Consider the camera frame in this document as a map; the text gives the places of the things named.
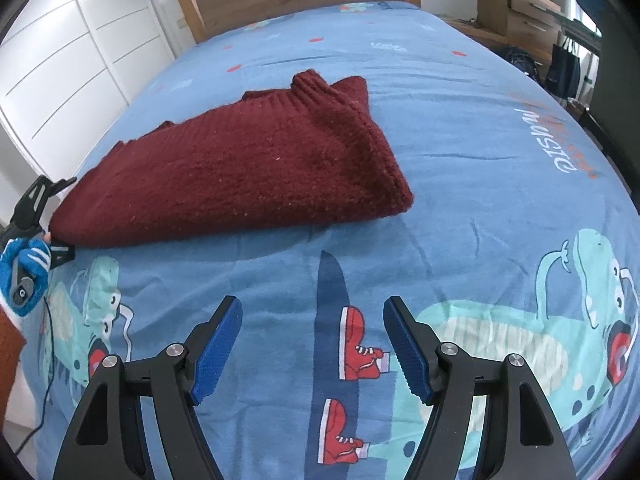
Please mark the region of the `blue white gloved left hand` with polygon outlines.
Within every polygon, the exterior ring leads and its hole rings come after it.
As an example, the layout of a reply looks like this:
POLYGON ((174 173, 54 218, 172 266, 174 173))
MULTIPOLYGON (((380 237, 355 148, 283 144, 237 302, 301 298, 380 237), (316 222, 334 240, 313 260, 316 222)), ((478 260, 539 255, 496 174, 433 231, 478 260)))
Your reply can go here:
POLYGON ((49 285, 51 251, 39 238, 9 240, 1 254, 1 307, 24 318, 42 299, 49 285))

